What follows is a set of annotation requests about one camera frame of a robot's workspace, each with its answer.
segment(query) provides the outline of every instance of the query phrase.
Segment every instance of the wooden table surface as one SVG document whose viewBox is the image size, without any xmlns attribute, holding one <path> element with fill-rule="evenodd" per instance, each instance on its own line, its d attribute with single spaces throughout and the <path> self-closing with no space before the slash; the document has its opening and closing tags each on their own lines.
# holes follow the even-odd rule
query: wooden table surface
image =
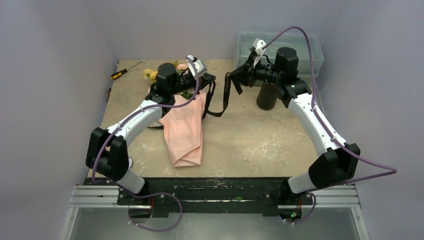
<svg viewBox="0 0 424 240">
<path fill-rule="evenodd" d="M 174 60 L 143 60 L 115 80 L 101 127 L 116 124 L 143 101 L 149 81 L 143 78 L 144 69 L 156 69 Z M 121 60 L 118 70 L 137 61 L 140 60 Z M 203 62 L 207 72 L 216 76 L 209 109 L 220 112 L 224 77 L 233 70 L 233 60 Z M 229 105 L 223 116 L 207 115 L 202 121 L 201 166 L 173 167 L 163 130 L 146 129 L 128 148 L 134 161 L 132 170 L 142 177 L 290 177 L 307 171 L 317 155 L 301 123 L 280 101 L 272 110 L 260 109 L 256 105 L 259 90 L 260 87 L 244 87 L 238 95 L 231 85 Z"/>
</svg>

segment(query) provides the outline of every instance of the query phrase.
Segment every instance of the yellow and black screwdriver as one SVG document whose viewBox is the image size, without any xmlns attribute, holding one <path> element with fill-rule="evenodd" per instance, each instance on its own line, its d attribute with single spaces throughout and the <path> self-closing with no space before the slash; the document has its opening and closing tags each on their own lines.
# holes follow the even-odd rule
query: yellow and black screwdriver
<svg viewBox="0 0 424 240">
<path fill-rule="evenodd" d="M 120 78 L 123 74 L 127 73 L 130 69 L 134 68 L 135 66 L 141 64 L 142 61 L 137 62 L 134 66 L 131 66 L 129 68 L 124 68 L 123 70 L 117 71 L 114 74 L 110 75 L 110 78 L 112 80 Z"/>
</svg>

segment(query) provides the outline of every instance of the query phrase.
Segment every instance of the towel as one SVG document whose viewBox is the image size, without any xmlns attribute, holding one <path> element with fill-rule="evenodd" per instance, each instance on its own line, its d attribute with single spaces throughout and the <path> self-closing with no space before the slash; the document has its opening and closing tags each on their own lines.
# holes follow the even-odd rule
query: towel
<svg viewBox="0 0 424 240">
<path fill-rule="evenodd" d="M 175 105 L 187 102 L 175 95 Z M 195 167 L 202 158 L 202 114 L 205 110 L 206 93 L 199 94 L 188 105 L 172 108 L 159 121 L 174 167 Z"/>
</svg>

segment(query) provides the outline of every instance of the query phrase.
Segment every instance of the white wall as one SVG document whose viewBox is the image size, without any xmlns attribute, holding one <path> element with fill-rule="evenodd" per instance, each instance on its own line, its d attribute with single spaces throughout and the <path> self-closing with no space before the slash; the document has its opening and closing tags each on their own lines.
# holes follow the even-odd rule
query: white wall
<svg viewBox="0 0 424 240">
<path fill-rule="evenodd" d="M 350 1 L 323 45 L 326 114 L 361 155 L 396 175 L 357 184 L 373 240 L 422 239 L 424 3 Z M 356 177 L 379 170 L 361 163 Z"/>
<path fill-rule="evenodd" d="M 237 33 L 298 25 L 323 43 L 347 0 L 88 0 L 117 59 L 232 59 Z"/>
<path fill-rule="evenodd" d="M 57 240 L 115 60 L 84 2 L 0 3 L 0 233 Z"/>
</svg>

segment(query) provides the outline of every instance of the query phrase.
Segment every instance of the robotic arm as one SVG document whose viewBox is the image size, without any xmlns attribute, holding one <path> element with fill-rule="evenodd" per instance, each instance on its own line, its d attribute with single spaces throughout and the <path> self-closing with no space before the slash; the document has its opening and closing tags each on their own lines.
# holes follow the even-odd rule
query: robotic arm
<svg viewBox="0 0 424 240">
<path fill-rule="evenodd" d="M 156 83 L 150 87 L 149 94 L 144 101 L 131 114 L 117 124 L 102 129 L 97 127 L 91 133 L 85 165 L 94 168 L 96 158 L 101 152 L 96 172 L 115 181 L 129 191 L 140 196 L 148 193 L 148 183 L 130 169 L 128 161 L 128 146 L 149 125 L 166 115 L 174 105 L 174 95 L 196 87 L 195 69 L 200 78 L 199 90 L 203 89 L 216 78 L 206 73 L 206 66 L 202 61 L 191 55 L 193 62 L 188 64 L 189 73 L 179 75 L 172 63 L 159 66 Z M 102 150 L 106 143 L 109 150 Z"/>
<path fill-rule="evenodd" d="M 264 45 L 263 40 L 256 39 L 250 49 L 248 60 L 234 71 L 227 73 L 226 77 L 248 87 L 252 87 L 256 81 L 272 86 L 270 89 L 274 92 L 267 94 L 276 94 L 284 106 L 296 115 L 319 156 L 307 172 L 282 182 L 280 201 L 297 199 L 307 191 L 327 188 L 351 179 L 355 174 L 358 159 L 341 149 L 333 138 L 357 155 L 360 154 L 360 149 L 355 143 L 348 144 L 334 130 L 317 105 L 314 104 L 314 109 L 311 106 L 311 90 L 297 77 L 299 58 L 296 51 L 289 47 L 281 47 L 276 53 L 275 63 L 268 62 L 265 65 L 261 63 Z M 313 110 L 316 110 L 334 137 L 330 137 L 325 131 Z"/>
</svg>

